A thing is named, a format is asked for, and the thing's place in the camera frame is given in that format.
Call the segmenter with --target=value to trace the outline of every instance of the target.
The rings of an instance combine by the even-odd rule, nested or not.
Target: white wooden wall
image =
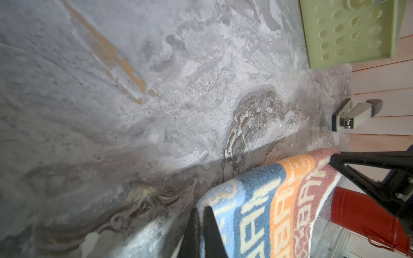
[[[397,56],[353,66],[353,103],[382,99],[383,109],[350,133],[349,151],[402,151],[413,144],[413,0],[406,8],[400,31]],[[353,166],[366,176],[382,181],[388,170]],[[344,187],[363,192],[347,180]],[[350,252],[360,258],[402,258],[370,245],[367,239],[352,232]]]

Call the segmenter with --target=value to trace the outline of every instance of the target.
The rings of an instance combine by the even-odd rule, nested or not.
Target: bucket handle
[[[383,239],[382,237],[380,237],[379,235],[377,235],[376,232],[372,231],[371,229],[367,229],[367,231],[369,232],[369,233],[367,234],[368,242],[369,242],[372,246],[375,246],[375,247],[378,247],[378,248],[383,248],[383,249],[386,249],[386,250],[389,250],[389,251],[394,252],[394,250],[396,249],[396,246],[395,246],[395,245],[393,245],[393,244],[390,243],[389,241]],[[387,247],[387,246],[384,246],[384,245],[373,244],[373,242],[371,241],[371,236],[372,236],[372,235],[374,235],[376,238],[378,238],[378,239],[379,239],[380,241],[382,241],[383,243],[386,243],[386,244],[387,244],[388,246],[390,246],[390,247]]]

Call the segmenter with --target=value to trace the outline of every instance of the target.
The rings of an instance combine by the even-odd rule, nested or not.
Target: green basket
[[[376,2],[300,0],[310,67],[394,57],[407,0]]]

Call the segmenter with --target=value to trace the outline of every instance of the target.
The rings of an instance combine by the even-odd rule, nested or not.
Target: striped towel
[[[328,164],[335,153],[311,151],[211,189],[197,205],[201,223],[211,206],[229,258],[309,257],[314,221],[340,178]]]

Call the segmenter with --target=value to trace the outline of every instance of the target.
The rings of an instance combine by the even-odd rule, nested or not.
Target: round hole
[[[324,18],[318,19],[317,24],[318,24],[319,26],[324,25],[324,24],[325,24],[325,19],[324,19]]]
[[[359,25],[360,22],[361,22],[361,17],[356,17],[356,18],[353,18],[353,19],[351,20],[351,24],[352,24],[353,26]]]
[[[371,48],[378,48],[378,47],[380,47],[381,45],[382,45],[382,41],[381,40],[374,40],[374,41],[372,41],[372,42],[370,42],[370,47]]]
[[[383,10],[375,10],[371,12],[370,17],[372,19],[377,19],[377,18],[380,18],[382,15],[383,15]]]
[[[329,59],[329,58],[330,58],[330,54],[324,54],[324,55],[321,57],[322,60],[327,60],[327,59]]]
[[[337,24],[336,26],[334,26],[334,31],[340,32],[343,30],[343,28],[344,28],[343,24]]]
[[[344,50],[343,49],[339,49],[339,50],[337,50],[336,51],[336,56],[341,56],[341,55],[343,55],[344,54]]]
[[[327,31],[326,30],[320,31],[320,37],[324,38],[325,36],[327,36]]]
[[[361,51],[361,46],[360,45],[355,45],[354,47],[351,48],[351,51],[353,53],[358,53]]]
[[[359,37],[361,37],[360,31],[356,31],[351,35],[351,39],[358,39]]]
[[[378,34],[382,31],[382,29],[383,27],[381,25],[374,25],[368,30],[368,32],[370,32],[371,34]]]
[[[320,14],[320,13],[322,13],[323,11],[324,11],[324,5],[323,5],[322,3],[319,3],[319,4],[316,6],[316,13]]]
[[[337,45],[343,43],[344,42],[344,37],[336,38],[335,42],[336,42]]]
[[[334,19],[338,19],[343,15],[343,11],[342,10],[337,10],[333,13],[333,18]]]
[[[324,42],[324,43],[321,44],[320,47],[321,47],[322,49],[326,49],[326,48],[328,48],[328,43],[327,43],[327,42]]]

